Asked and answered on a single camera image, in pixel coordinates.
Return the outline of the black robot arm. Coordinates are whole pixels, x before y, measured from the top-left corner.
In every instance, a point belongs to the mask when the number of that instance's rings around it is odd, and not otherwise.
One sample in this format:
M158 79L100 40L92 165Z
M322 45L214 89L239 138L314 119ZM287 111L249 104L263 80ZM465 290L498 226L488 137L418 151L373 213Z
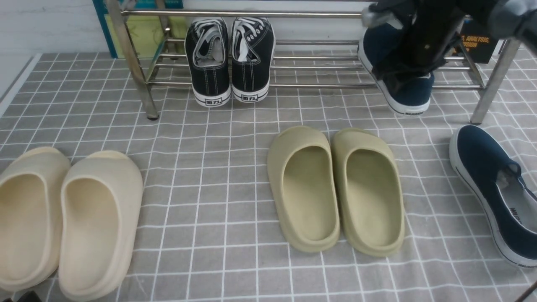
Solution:
M441 67L466 16L492 37L516 39L536 51L535 0L379 0L362 11L363 25L371 29L396 19L403 34L395 50L373 65L374 77L406 81Z

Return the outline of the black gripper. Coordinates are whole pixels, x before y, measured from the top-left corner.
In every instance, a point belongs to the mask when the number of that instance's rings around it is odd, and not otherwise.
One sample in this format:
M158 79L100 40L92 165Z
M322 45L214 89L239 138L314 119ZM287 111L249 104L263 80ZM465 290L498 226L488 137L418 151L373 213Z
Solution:
M361 40L361 62L376 80L413 80L442 66L465 14L456 0L378 0L362 13L367 33L390 18L403 25L396 39ZM365 46L374 42L391 46L378 61L365 57Z

